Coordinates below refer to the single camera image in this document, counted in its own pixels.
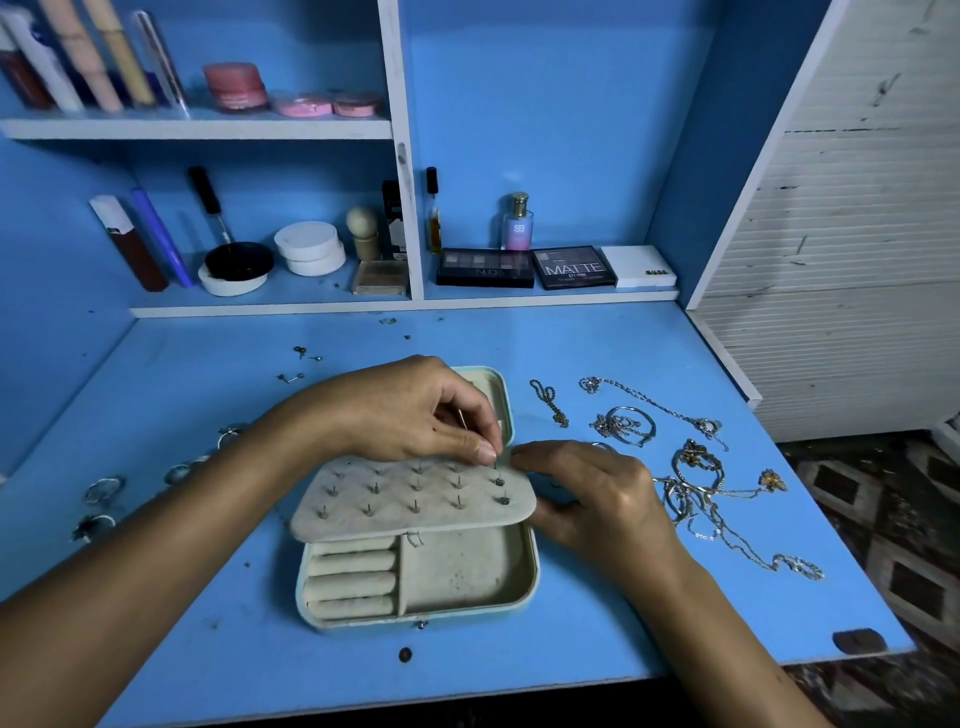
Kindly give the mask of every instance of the fingernail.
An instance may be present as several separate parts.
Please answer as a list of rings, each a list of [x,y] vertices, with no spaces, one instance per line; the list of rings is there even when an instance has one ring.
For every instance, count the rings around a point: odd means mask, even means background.
[[[480,443],[480,447],[477,448],[477,460],[483,465],[490,465],[496,460],[496,450],[493,449],[493,445],[486,440]]]

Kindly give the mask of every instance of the forearm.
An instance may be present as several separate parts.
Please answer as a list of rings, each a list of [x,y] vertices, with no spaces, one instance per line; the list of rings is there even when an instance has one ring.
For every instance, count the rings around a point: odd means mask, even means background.
[[[678,547],[669,585],[630,599],[701,715],[723,728],[828,726],[713,577]]]
[[[268,414],[188,481],[0,605],[0,725],[99,720],[233,551],[308,472],[285,445],[286,426]]]

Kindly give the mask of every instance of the white wall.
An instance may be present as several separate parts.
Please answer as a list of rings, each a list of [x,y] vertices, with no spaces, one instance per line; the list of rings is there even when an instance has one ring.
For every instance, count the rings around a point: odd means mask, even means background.
[[[697,313],[778,441],[960,410],[960,2],[852,0]]]

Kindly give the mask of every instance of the pink lid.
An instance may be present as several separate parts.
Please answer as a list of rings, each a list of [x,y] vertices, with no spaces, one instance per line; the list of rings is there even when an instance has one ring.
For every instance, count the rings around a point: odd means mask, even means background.
[[[218,91],[248,91],[263,88],[260,72],[253,63],[209,63],[204,66],[206,84]]]
[[[371,91],[338,93],[333,97],[333,111],[338,116],[373,116],[382,101]]]
[[[330,103],[330,99],[320,93],[308,93],[301,96],[275,96],[274,109],[283,116],[295,116],[297,118],[327,116],[333,113],[333,105]]]

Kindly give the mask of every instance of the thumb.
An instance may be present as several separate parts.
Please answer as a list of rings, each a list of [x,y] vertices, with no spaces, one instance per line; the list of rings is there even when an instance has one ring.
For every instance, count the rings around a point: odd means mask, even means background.
[[[552,500],[539,497],[537,508],[527,522],[551,541],[567,548],[574,548],[577,535],[574,515],[575,511],[582,507],[577,502],[558,505]]]
[[[433,430],[436,438],[432,449],[438,455],[449,455],[479,465],[492,465],[496,460],[493,445],[473,430],[446,425],[439,420],[433,423]]]

